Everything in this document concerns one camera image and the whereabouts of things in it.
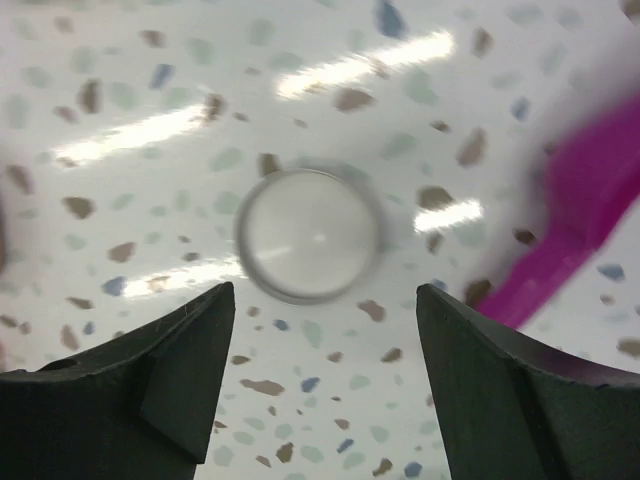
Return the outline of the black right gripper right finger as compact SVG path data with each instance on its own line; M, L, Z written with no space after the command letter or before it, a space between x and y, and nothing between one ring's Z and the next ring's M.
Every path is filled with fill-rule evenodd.
M430 284L416 319L452 478L638 478L638 374L552 348Z

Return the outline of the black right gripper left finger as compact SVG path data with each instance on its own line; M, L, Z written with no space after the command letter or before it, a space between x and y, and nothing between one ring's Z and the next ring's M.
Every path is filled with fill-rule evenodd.
M235 317L219 284L36 371L1 376L5 479L191 479L214 426Z

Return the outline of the magenta plastic scoop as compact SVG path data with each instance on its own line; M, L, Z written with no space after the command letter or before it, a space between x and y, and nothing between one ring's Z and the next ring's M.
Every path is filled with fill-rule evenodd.
M545 171L545 235L477 310L522 326L606 242L639 197L639 97L629 98L577 131Z

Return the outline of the round silver jar lid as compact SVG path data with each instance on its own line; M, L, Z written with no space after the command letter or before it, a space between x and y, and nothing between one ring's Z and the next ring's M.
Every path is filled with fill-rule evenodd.
M267 175L243 199L234 242L247 277L284 303L331 302L377 267L380 208L358 184L320 170Z

